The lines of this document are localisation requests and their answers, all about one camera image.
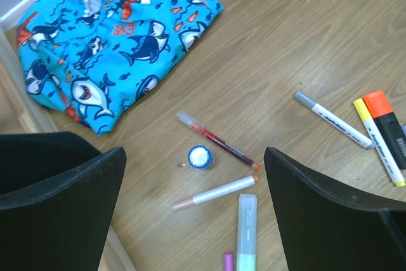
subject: red marker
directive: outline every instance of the red marker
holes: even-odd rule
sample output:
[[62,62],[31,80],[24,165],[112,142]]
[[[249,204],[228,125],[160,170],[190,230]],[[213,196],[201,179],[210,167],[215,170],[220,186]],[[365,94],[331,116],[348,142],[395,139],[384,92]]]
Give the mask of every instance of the red marker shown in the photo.
[[250,166],[253,170],[259,171],[261,169],[261,165],[258,163],[255,163],[253,160],[248,158],[246,155],[244,155],[242,152],[239,150],[235,149],[232,147],[230,144],[227,142],[223,141],[220,139],[218,136],[215,134],[211,133],[208,131],[205,127],[204,124],[196,120],[194,117],[190,116],[187,114],[185,111],[181,110],[176,114],[176,117],[181,121],[184,125],[188,126],[189,128],[192,128],[202,135],[204,135],[207,139],[212,141],[214,144],[217,146],[221,147],[224,149],[226,152],[230,153],[234,157],[236,157],[238,160],[241,162],[245,163],[246,165]]

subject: blue bottle cap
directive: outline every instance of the blue bottle cap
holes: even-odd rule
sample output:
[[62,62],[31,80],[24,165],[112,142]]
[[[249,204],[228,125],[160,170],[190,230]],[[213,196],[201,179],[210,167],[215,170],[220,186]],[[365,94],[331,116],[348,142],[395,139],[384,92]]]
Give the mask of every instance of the blue bottle cap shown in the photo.
[[190,165],[199,169],[210,169],[214,164],[212,153],[203,145],[192,147],[188,154],[188,160]]

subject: mint green highlighter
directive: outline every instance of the mint green highlighter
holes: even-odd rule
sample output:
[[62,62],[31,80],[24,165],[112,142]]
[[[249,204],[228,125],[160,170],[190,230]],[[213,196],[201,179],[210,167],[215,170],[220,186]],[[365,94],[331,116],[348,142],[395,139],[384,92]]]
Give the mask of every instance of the mint green highlighter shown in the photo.
[[256,211],[256,195],[241,194],[237,235],[237,271],[255,271]]

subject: translucent pen cap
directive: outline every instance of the translucent pen cap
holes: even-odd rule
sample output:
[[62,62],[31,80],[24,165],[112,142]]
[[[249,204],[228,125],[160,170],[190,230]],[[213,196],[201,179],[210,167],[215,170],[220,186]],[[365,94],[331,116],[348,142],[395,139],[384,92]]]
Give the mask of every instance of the translucent pen cap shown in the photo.
[[196,120],[194,117],[190,116],[187,112],[181,110],[176,114],[176,117],[179,121],[181,121],[184,125],[190,128],[196,128],[196,125],[203,128],[204,124]]

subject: purple marker cap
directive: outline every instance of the purple marker cap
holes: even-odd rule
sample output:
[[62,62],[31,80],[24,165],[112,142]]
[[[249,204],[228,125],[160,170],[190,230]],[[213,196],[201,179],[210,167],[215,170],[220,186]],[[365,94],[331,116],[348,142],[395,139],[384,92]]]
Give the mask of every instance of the purple marker cap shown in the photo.
[[234,271],[234,254],[232,252],[224,253],[223,270],[224,271]]

